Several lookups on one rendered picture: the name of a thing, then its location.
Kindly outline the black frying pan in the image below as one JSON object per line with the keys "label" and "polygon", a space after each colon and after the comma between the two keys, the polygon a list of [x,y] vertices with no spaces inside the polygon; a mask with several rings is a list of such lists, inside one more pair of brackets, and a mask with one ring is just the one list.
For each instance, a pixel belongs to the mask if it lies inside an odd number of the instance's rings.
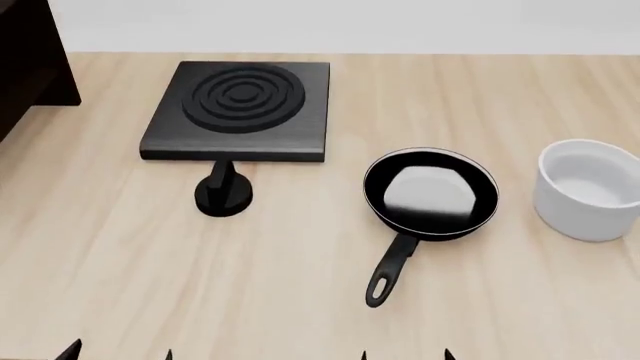
{"label": "black frying pan", "polygon": [[365,292],[382,305],[420,242],[446,242],[478,230],[495,215],[499,188],[477,161],[446,149],[413,147],[374,161],[363,179],[372,212],[396,236],[374,269]]}

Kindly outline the dark wooden cabinet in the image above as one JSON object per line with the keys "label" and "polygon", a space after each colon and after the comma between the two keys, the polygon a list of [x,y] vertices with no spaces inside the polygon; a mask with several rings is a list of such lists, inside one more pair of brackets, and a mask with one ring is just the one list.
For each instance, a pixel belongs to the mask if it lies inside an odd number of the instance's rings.
{"label": "dark wooden cabinet", "polygon": [[81,102],[48,0],[0,0],[0,141],[30,107]]}

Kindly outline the black stove knob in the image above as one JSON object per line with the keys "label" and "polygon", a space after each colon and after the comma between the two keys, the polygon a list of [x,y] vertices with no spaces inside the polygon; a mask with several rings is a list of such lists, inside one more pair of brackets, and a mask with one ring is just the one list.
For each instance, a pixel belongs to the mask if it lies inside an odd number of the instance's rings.
{"label": "black stove knob", "polygon": [[209,176],[196,186],[194,199],[204,215],[225,218],[243,212],[253,200],[253,188],[246,176],[237,173],[232,161],[216,161]]}

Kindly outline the white ceramic pot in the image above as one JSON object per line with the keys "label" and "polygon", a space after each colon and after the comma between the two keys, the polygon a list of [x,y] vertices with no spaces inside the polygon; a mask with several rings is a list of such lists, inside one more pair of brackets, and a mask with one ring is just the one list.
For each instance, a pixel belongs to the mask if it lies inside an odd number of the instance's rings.
{"label": "white ceramic pot", "polygon": [[597,140],[551,143],[538,157],[533,206],[549,227],[573,239],[625,236],[640,218],[640,158]]}

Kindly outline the black stove burner plate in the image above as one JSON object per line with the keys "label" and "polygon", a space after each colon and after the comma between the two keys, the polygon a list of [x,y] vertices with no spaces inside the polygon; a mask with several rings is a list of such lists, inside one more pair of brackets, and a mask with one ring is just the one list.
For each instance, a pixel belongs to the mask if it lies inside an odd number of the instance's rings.
{"label": "black stove burner plate", "polygon": [[329,89],[327,62],[180,62],[140,156],[321,163]]}

